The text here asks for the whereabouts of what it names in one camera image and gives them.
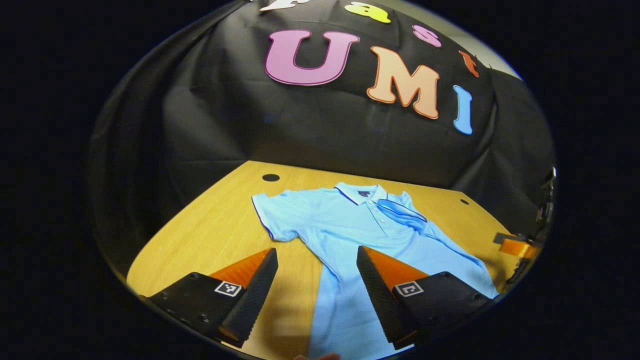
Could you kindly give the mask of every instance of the black cloth backdrop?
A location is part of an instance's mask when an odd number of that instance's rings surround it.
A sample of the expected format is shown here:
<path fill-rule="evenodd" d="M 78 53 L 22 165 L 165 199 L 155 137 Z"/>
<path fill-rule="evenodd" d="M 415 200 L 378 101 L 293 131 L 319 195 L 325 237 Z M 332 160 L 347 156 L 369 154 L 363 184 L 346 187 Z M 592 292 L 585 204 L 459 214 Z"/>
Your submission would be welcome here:
<path fill-rule="evenodd" d="M 92 137 L 89 184 L 101 250 L 126 275 L 133 259 L 171 217 L 247 160 L 450 188 L 466 193 L 512 233 L 535 230 L 540 185 L 553 166 L 545 118 L 525 83 L 485 67 L 428 24 L 389 13 L 390 24 L 347 12 L 349 1 L 310 1 L 260 13 L 237 0 L 180 30 L 146 55 L 106 101 Z M 441 48 L 413 34 L 419 24 Z M 317 67 L 325 31 L 360 37 L 344 72 L 319 86 L 271 79 L 269 35 L 306 29 L 296 63 Z M 370 99 L 377 45 L 410 72 L 437 71 L 439 116 Z M 480 75 L 466 68 L 469 53 Z M 474 132 L 464 135 L 453 85 L 468 91 Z"/>

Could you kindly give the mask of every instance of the table surface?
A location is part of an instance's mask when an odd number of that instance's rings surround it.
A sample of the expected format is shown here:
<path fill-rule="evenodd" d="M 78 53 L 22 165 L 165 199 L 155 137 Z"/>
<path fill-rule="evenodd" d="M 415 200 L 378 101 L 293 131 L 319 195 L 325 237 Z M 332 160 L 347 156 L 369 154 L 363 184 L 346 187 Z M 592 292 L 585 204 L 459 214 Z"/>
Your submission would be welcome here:
<path fill-rule="evenodd" d="M 265 174 L 277 174 L 280 179 L 265 181 Z M 140 251 L 127 283 L 137 293 L 151 296 L 190 272 L 211 274 L 274 247 L 278 272 L 249 340 L 238 350 L 274 360 L 306 354 L 322 262 L 299 239 L 271 240 L 251 196 L 275 196 L 287 189 L 333 188 L 339 182 L 380 184 L 388 193 L 398 195 L 407 191 L 426 218 L 484 261 L 499 292 L 506 289 L 506 279 L 518 258 L 499 252 L 500 245 L 493 243 L 493 238 L 496 233 L 508 232 L 464 193 L 258 161 L 247 161 L 171 219 Z"/>

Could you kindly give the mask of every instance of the polo shirt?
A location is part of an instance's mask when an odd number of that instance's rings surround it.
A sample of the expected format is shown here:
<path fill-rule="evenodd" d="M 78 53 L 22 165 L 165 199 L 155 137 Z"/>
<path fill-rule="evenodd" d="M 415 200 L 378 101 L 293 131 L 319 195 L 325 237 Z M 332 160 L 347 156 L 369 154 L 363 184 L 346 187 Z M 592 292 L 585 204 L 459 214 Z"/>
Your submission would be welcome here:
<path fill-rule="evenodd" d="M 413 206 L 407 192 L 338 183 L 334 188 L 252 197 L 276 241 L 300 238 L 323 262 L 307 356 L 336 352 L 343 359 L 390 356 L 358 267 L 359 245 L 392 256 L 427 274 L 448 271 L 489 298 L 498 295 L 484 263 L 467 254 Z"/>

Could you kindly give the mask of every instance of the letter u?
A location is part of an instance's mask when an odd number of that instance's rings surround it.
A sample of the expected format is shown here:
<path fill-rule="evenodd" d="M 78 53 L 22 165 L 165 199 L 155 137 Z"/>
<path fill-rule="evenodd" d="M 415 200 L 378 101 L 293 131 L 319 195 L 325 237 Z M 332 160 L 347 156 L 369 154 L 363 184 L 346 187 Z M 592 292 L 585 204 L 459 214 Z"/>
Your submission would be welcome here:
<path fill-rule="evenodd" d="M 269 36 L 271 48 L 267 54 L 264 70 L 272 79 L 292 85 L 320 85 L 337 79 L 347 63 L 349 48 L 360 38 L 336 31 L 323 34 L 329 40 L 324 63 L 320 67 L 307 69 L 296 65 L 296 54 L 303 39 L 311 36 L 307 30 L 283 30 Z"/>

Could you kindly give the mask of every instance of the foam letter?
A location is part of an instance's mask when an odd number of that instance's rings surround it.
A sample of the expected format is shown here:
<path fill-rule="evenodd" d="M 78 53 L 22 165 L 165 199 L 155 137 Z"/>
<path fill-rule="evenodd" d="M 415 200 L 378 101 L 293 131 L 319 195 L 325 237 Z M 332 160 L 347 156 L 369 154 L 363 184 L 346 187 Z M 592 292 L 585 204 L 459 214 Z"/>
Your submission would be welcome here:
<path fill-rule="evenodd" d="M 391 20 L 389 20 L 388 18 L 389 14 L 381 8 L 365 3 L 358 3 L 357 1 L 352 1 L 351 4 L 352 5 L 347 5 L 344 7 L 348 12 L 356 13 L 362 16 L 368 16 L 374 20 L 384 22 L 385 24 L 391 22 Z"/>
<path fill-rule="evenodd" d="M 475 69 L 476 63 L 471 58 L 471 56 L 469 56 L 469 54 L 465 53 L 464 51 L 458 50 L 458 52 L 460 54 L 462 54 L 462 57 L 465 59 L 465 65 L 467 66 L 467 69 L 469 69 L 469 71 L 471 71 L 471 74 L 473 74 L 475 77 L 479 78 L 480 74 L 478 74 L 478 71 L 476 71 L 476 69 Z"/>
<path fill-rule="evenodd" d="M 380 46 L 371 47 L 371 51 L 378 55 L 378 74 L 376 84 L 367 89 L 367 95 L 371 99 L 392 104 L 396 101 L 396 96 L 391 92 L 391 85 L 395 83 L 403 106 L 409 106 L 415 94 L 419 92 L 413 109 L 420 115 L 437 119 L 436 83 L 440 75 L 425 65 L 418 66 L 413 74 L 409 74 L 409 70 L 396 52 Z"/>
<path fill-rule="evenodd" d="M 268 12 L 269 10 L 292 8 L 295 6 L 295 4 L 292 4 L 294 1 L 298 4 L 309 2 L 309 0 L 276 0 L 271 5 L 261 8 L 260 11 Z"/>
<path fill-rule="evenodd" d="M 453 90 L 458 94 L 458 118 L 453 120 L 453 126 L 459 132 L 471 135 L 471 94 L 458 85 L 454 85 Z"/>
<path fill-rule="evenodd" d="M 413 34 L 420 40 L 427 42 L 435 47 L 442 47 L 442 43 L 438 40 L 438 35 L 431 30 L 425 29 L 420 25 L 413 25 Z"/>
<path fill-rule="evenodd" d="M 360 38 L 347 33 L 328 31 L 324 37 L 329 39 L 324 63 L 314 69 L 296 65 L 296 54 L 302 40 L 311 36 L 307 30 L 283 30 L 269 36 L 273 40 L 267 54 L 264 70 L 272 79 L 293 85 L 320 85 L 337 79 L 347 63 L 349 48 Z"/>

